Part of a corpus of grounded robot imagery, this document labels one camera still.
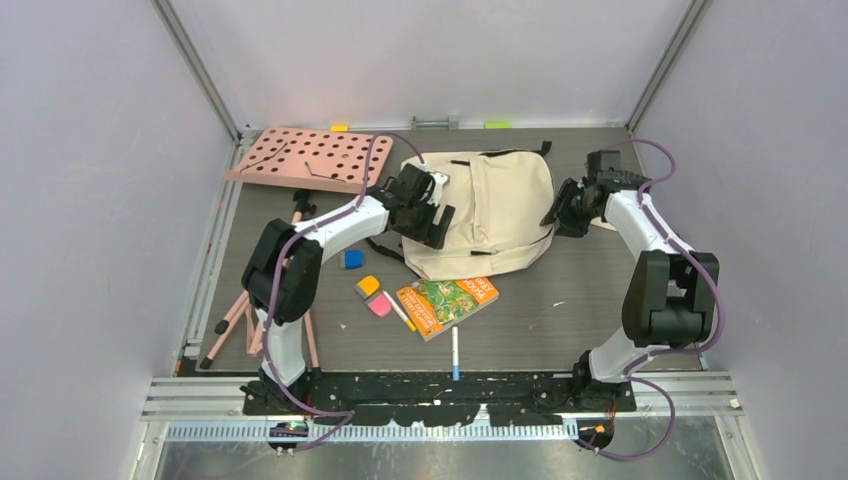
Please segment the orange paperback book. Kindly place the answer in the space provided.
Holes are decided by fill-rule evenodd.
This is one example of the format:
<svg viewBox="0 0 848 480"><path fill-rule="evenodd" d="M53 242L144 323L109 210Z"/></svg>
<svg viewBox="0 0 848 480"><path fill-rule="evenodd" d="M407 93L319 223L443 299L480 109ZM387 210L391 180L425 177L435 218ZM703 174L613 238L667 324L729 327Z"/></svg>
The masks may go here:
<svg viewBox="0 0 848 480"><path fill-rule="evenodd" d="M396 292L421 338L427 342L496 301L500 295L485 277L432 281L419 279Z"/></svg>

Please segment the cream canvas backpack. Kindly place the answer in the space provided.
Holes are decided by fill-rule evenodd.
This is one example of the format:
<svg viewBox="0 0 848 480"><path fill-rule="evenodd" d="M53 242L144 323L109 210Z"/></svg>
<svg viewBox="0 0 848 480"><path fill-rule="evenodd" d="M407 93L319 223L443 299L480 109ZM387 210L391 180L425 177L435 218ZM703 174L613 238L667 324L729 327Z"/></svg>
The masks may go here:
<svg viewBox="0 0 848 480"><path fill-rule="evenodd" d="M554 180L538 149L429 152L426 166L449 177L442 206L455 208L441 249L403 237L398 251L367 239L376 253L403 263L426 280L491 277L524 270L550 247L555 227Z"/></svg>

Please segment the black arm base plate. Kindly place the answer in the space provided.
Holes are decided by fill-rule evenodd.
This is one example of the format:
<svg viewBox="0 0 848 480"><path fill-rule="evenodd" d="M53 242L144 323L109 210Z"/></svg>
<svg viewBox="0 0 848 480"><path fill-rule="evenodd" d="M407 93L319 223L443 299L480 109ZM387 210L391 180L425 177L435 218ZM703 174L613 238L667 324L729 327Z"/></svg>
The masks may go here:
<svg viewBox="0 0 848 480"><path fill-rule="evenodd" d="M328 372L306 374L283 393L260 377L241 386L246 415L299 415L319 425L549 425L558 414L635 411L630 384L600 384L569 372Z"/></svg>

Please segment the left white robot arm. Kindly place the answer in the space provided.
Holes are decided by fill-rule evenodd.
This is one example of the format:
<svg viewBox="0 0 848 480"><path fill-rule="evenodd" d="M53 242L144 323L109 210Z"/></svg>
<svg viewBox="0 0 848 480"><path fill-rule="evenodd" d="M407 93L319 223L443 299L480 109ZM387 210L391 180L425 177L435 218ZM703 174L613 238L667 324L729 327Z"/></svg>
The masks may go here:
<svg viewBox="0 0 848 480"><path fill-rule="evenodd" d="M303 318L314 303L323 263L387 231L442 248L455 212L441 202L449 182L446 173L407 164L397 177L327 214L297 224L275 219L266 225L241 285L264 314L262 370L273 381L268 400L280 412L293 414L305 405L307 389L299 381L306 371Z"/></svg>

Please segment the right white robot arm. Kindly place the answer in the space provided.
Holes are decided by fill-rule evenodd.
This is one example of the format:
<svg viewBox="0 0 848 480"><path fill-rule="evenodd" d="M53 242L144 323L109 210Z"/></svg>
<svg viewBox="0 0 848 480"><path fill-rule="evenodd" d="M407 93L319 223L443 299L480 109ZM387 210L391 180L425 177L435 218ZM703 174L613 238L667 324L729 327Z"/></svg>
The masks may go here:
<svg viewBox="0 0 848 480"><path fill-rule="evenodd" d="M656 356L704 345L714 333L719 262L697 252L655 211L651 179L622 168L616 150L588 154L586 173L559 189L542 223L581 238L593 220L611 224L635 258L621 327L574 364L571 397L596 410Z"/></svg>

